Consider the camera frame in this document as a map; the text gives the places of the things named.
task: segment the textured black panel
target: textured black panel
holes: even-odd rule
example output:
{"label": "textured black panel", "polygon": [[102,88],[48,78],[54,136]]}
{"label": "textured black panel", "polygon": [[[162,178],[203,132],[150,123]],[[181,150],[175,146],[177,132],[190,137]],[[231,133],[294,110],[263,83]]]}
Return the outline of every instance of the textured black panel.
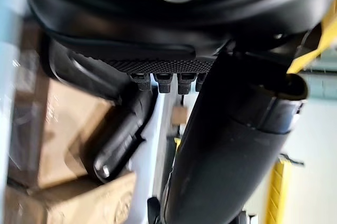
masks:
{"label": "textured black panel", "polygon": [[205,73],[211,69],[213,61],[200,60],[138,60],[116,61],[103,60],[105,63],[127,73]]}

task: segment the white wall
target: white wall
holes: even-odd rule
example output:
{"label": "white wall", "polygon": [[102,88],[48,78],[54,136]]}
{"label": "white wall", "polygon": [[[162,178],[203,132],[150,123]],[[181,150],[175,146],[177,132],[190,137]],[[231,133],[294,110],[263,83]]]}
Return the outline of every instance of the white wall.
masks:
{"label": "white wall", "polygon": [[[337,223],[337,101],[310,99],[284,153],[305,162],[292,168],[284,224]],[[269,176],[245,205],[264,224]]]}

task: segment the yellow post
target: yellow post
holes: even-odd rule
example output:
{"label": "yellow post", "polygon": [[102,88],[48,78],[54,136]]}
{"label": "yellow post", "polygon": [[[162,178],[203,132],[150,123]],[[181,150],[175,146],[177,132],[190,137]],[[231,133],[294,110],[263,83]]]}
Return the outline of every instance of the yellow post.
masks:
{"label": "yellow post", "polygon": [[288,69],[288,73],[297,73],[312,60],[329,48],[337,38],[337,0],[335,0],[322,21],[322,37],[316,50],[296,58]]}
{"label": "yellow post", "polygon": [[282,160],[276,163],[272,170],[265,218],[266,224],[282,224],[291,166],[291,162]]}

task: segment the light blue surface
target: light blue surface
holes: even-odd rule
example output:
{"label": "light blue surface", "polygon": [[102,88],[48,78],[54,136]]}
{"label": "light blue surface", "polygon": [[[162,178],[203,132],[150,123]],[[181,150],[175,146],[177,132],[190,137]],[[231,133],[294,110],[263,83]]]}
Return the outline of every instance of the light blue surface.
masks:
{"label": "light blue surface", "polygon": [[147,223],[147,199],[153,195],[153,183],[164,101],[165,94],[159,94],[153,115],[142,133],[142,137],[146,142],[138,148],[131,159],[130,168],[136,172],[137,182],[129,217],[125,224]]}
{"label": "light blue surface", "polygon": [[25,0],[0,0],[0,220],[3,223],[15,72]]}

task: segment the cardboard box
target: cardboard box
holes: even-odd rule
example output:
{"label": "cardboard box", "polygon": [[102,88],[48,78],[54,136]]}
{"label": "cardboard box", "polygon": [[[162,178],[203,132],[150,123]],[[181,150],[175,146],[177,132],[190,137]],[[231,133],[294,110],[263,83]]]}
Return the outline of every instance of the cardboard box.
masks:
{"label": "cardboard box", "polygon": [[187,107],[175,106],[172,110],[172,125],[187,124]]}
{"label": "cardboard box", "polygon": [[37,189],[86,175],[81,151],[110,102],[49,79],[34,51],[18,64],[8,176]]}
{"label": "cardboard box", "polygon": [[135,180],[135,174],[129,173],[97,187],[86,177],[32,195],[7,186],[4,223],[122,224]]}

